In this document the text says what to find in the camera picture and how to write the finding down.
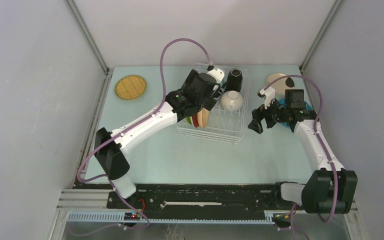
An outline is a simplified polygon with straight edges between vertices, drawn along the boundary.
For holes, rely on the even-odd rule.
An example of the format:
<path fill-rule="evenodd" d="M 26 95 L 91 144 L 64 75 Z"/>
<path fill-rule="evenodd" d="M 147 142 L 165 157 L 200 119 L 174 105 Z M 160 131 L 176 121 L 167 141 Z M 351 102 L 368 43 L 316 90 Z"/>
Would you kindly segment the blue polka dot plate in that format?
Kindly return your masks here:
<path fill-rule="evenodd" d="M 280 98 L 280 99 L 277 99 L 277 101 L 278 101 L 278 103 L 279 103 L 280 105 L 282 105 L 282 106 L 285 106 L 285 105 L 286 105 L 286 104 L 285 104 L 285 98 L 284 98 L 284 97 L 282 97 L 282 98 Z M 306 110 L 314 110 L 314 108 L 313 108 L 307 101 L 305 101 L 304 103 L 305 103 L 305 109 L 306 109 Z M 281 122 L 280 124 L 281 124 L 283 127 L 285 127 L 285 128 L 287 128 L 287 129 L 290 130 L 290 126 L 289 126 L 287 123 L 285 123 L 285 122 Z"/>

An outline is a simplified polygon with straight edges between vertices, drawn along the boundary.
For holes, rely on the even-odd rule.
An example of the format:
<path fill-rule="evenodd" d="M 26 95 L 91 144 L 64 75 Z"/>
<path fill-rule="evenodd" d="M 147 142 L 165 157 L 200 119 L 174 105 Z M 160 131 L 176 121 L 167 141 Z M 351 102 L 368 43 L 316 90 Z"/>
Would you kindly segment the cream plate with black spot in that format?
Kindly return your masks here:
<path fill-rule="evenodd" d="M 284 73 L 272 73 L 266 78 L 266 84 L 269 85 L 276 79 L 284 76 L 286 76 Z M 295 82 L 291 77 L 284 77 L 275 82 L 271 87 L 274 88 L 277 96 L 283 97 L 286 90 L 292 90 L 295 88 Z"/>

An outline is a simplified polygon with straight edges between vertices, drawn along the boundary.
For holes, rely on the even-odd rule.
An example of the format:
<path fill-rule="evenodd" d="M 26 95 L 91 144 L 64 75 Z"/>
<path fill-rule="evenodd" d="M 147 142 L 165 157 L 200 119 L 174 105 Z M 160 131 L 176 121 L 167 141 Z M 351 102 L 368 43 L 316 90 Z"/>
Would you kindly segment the yellow woven plate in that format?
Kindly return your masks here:
<path fill-rule="evenodd" d="M 147 90 L 146 80 L 139 75 L 127 75 L 117 81 L 115 95 L 121 100 L 134 100 L 141 97 Z"/>

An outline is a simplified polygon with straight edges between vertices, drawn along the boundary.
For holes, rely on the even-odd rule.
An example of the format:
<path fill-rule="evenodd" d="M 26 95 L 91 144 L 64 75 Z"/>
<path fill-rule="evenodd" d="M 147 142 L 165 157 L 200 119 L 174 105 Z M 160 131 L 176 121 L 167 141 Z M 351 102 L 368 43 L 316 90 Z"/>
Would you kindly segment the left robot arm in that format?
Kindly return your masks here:
<path fill-rule="evenodd" d="M 137 188 L 128 174 L 126 154 L 156 132 L 202 109 L 210 111 L 224 77 L 225 72 L 219 67 L 210 66 L 202 73 L 192 69 L 180 89 L 169 92 L 161 104 L 141 118 L 111 131 L 103 127 L 96 132 L 94 157 L 125 208 L 133 208 L 138 202 Z"/>

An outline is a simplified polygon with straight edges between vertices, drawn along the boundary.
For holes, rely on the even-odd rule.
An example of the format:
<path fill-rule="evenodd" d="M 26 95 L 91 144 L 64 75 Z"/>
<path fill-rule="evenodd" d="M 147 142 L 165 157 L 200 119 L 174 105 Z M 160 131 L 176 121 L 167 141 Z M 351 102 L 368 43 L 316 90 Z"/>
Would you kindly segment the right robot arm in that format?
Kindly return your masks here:
<path fill-rule="evenodd" d="M 358 177 L 334 156 L 316 112 L 306 108 L 304 90 L 287 89 L 283 104 L 275 98 L 276 91 L 272 87 L 261 89 L 258 96 L 264 99 L 264 104 L 252 111 L 248 128 L 261 134 L 263 121 L 268 129 L 286 124 L 300 141 L 313 170 L 306 184 L 279 183 L 279 190 L 270 196 L 271 204 L 284 209 L 294 202 L 309 214 L 349 213 Z"/>

